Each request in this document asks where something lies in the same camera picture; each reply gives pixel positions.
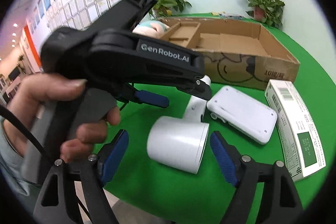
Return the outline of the person left hand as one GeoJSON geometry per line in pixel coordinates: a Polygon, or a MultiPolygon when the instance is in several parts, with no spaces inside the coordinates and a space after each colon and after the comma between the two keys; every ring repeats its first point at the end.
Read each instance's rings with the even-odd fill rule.
{"type": "MultiPolygon", "coordinates": [[[[40,105],[48,101],[71,101],[85,90],[86,80],[69,80],[57,74],[37,73],[26,77],[11,104],[11,111],[27,128],[31,129],[40,105]]],[[[60,159],[65,162],[87,157],[93,146],[103,143],[107,138],[108,126],[120,123],[120,109],[112,108],[106,120],[82,124],[76,131],[76,137],[65,141],[60,147],[60,159]]]]}

